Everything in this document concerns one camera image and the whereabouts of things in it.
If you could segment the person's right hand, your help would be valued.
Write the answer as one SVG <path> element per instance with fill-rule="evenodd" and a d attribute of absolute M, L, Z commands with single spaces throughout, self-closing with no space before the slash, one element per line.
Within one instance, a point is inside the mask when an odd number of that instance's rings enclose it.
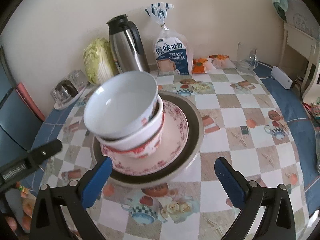
<path fill-rule="evenodd" d="M 17 223 L 16 220 L 12 217 L 5 217 L 5 220 L 7 221 L 8 225 L 10 226 L 11 230 L 15 232 L 17 230 Z"/>

